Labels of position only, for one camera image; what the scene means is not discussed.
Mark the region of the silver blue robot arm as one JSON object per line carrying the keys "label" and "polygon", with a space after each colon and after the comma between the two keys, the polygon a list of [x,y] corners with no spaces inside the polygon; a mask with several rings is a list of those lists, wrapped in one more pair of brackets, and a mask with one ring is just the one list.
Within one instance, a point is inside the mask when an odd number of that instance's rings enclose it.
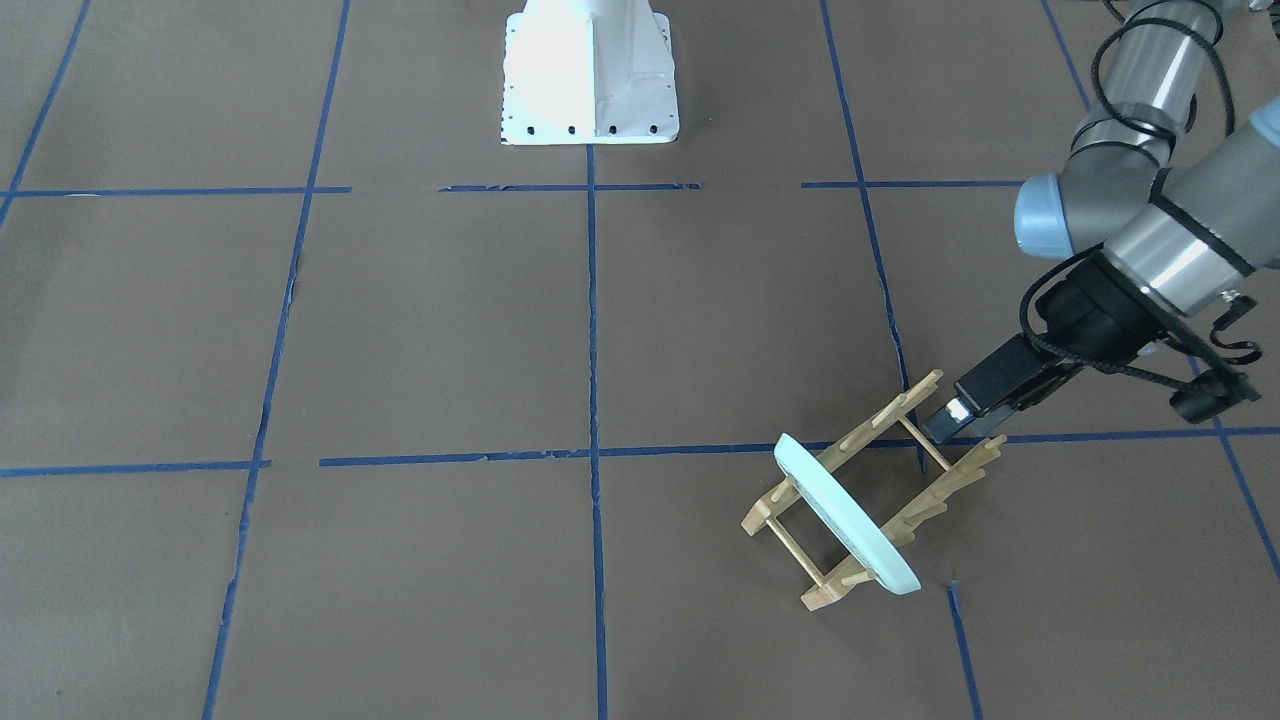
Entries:
{"label": "silver blue robot arm", "polygon": [[1260,346],[1221,338],[1254,307],[1242,282],[1277,266],[1277,104],[1239,120],[1217,50],[1240,9],[1134,1],[1100,45],[1064,168],[1015,202],[1019,247],[1055,266],[925,421],[931,441],[989,437],[1085,369],[1170,388],[1190,424],[1258,398]]}

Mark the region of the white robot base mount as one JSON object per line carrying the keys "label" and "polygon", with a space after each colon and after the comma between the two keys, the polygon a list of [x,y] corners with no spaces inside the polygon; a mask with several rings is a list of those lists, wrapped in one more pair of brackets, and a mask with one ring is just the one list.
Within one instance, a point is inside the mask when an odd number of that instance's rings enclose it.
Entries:
{"label": "white robot base mount", "polygon": [[527,1],[506,18],[500,142],[672,143],[669,18],[648,1]]}

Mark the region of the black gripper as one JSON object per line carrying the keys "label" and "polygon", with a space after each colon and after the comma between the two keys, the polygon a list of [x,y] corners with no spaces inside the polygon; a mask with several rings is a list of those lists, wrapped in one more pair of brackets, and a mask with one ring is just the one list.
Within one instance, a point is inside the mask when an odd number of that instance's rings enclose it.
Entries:
{"label": "black gripper", "polygon": [[1132,366],[1144,346],[1165,337],[1167,318],[1101,252],[1083,252],[1024,293],[1019,333],[955,382],[957,396],[922,432],[933,445],[986,437],[983,416],[1029,409],[1087,368],[1169,387],[1170,377]]}

